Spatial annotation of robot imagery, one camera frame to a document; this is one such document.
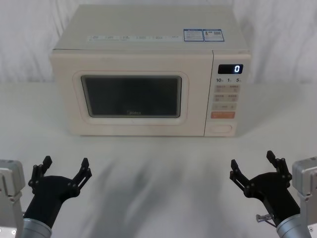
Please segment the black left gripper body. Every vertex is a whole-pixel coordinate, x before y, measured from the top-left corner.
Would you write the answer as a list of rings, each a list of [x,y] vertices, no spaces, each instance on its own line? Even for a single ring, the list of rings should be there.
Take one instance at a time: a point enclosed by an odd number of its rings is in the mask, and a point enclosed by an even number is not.
[[[28,182],[32,188],[33,199],[24,218],[33,219],[52,228],[62,204],[76,197],[76,184],[73,180],[62,176],[34,178]]]

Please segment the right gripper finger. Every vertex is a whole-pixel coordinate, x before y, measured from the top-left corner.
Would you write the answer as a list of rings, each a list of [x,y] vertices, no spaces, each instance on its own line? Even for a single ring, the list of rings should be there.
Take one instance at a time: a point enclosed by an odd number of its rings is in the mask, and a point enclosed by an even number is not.
[[[276,158],[275,154],[268,150],[266,158],[275,168],[275,172],[269,172],[265,176],[265,189],[266,190],[287,190],[290,187],[290,174],[286,160],[284,158]]]
[[[243,191],[247,198],[251,198],[251,184],[239,169],[236,160],[231,160],[231,171],[229,178]]]

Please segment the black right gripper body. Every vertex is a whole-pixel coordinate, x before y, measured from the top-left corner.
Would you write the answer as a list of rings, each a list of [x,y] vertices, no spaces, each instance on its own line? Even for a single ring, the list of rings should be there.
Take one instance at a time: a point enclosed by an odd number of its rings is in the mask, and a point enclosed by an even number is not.
[[[260,200],[275,224],[300,214],[300,207],[288,191],[290,173],[270,172],[260,174],[252,179],[243,179],[243,192],[247,198]]]

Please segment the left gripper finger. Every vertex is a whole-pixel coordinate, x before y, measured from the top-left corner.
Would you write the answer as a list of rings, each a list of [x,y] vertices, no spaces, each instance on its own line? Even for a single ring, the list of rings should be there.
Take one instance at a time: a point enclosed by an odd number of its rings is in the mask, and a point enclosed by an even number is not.
[[[91,178],[92,172],[89,165],[89,160],[87,158],[84,158],[81,163],[81,168],[79,172],[75,175],[75,177],[70,181],[68,185],[70,198],[77,197],[80,194],[83,186]]]
[[[39,179],[45,175],[52,163],[51,157],[47,155],[41,164],[33,166],[31,179],[28,182],[28,185],[32,188],[32,191],[36,190],[36,187],[39,184]]]

